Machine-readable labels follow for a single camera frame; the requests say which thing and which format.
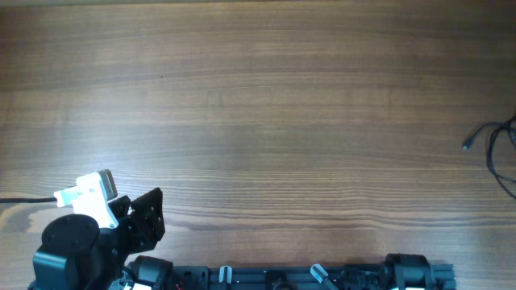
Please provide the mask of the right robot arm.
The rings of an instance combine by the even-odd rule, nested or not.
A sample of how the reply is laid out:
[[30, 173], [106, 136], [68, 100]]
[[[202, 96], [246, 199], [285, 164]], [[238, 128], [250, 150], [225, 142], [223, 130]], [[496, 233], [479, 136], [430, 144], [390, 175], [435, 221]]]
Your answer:
[[431, 264], [423, 255], [387, 254], [380, 270], [384, 289], [433, 289]]

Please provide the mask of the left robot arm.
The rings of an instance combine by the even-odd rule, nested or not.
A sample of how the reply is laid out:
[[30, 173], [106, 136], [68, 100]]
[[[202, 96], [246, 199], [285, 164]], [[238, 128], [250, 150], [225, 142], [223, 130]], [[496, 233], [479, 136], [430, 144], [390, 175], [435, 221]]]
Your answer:
[[123, 276], [129, 255], [150, 251], [165, 233], [163, 193], [154, 188], [108, 203], [119, 223], [102, 229], [92, 217], [69, 214], [51, 222], [33, 256], [30, 289], [108, 289]]

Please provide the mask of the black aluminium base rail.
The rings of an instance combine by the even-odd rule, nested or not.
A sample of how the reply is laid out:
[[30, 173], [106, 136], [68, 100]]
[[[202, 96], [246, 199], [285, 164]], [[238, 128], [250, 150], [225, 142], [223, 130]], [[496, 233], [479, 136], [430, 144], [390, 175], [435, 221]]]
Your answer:
[[[384, 289], [382, 263], [344, 264], [341, 267], [231, 267], [174, 266], [171, 262], [140, 256], [123, 269], [112, 289], [274, 290], [274, 289]], [[433, 289], [456, 288], [451, 264], [432, 264]]]

